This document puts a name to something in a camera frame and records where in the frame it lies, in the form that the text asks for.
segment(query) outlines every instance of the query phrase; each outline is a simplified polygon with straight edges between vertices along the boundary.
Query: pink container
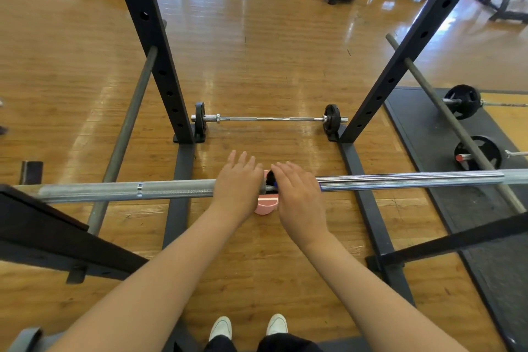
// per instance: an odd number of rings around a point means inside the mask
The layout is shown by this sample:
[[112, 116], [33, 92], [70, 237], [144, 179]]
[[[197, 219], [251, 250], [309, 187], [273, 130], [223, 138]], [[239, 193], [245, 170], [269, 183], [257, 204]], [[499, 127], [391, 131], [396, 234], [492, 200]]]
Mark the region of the pink container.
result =
[[[268, 174], [269, 170], [264, 170], [264, 178]], [[257, 208], [255, 213], [260, 215], [270, 214], [279, 205], [279, 195], [261, 195], [259, 196], [259, 202], [257, 202]]]

